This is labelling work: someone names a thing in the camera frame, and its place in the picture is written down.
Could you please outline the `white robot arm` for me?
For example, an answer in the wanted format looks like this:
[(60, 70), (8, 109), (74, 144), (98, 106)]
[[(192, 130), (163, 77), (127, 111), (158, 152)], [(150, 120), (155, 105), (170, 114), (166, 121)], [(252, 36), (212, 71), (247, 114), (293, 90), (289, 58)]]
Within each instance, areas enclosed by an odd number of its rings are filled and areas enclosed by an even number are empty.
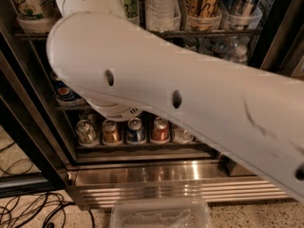
[(123, 0), (55, 1), (48, 61), (97, 111), (163, 116), (304, 200), (303, 82), (172, 45), (127, 21)]

